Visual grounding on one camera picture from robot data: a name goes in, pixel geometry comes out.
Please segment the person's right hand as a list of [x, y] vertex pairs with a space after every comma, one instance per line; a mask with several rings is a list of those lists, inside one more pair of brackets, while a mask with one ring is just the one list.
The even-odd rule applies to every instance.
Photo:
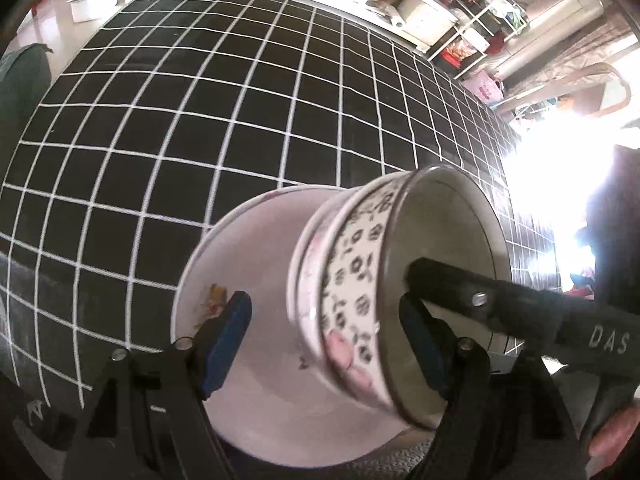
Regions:
[[614, 464], [639, 425], [639, 407], [631, 404], [617, 411], [590, 441], [590, 476]]

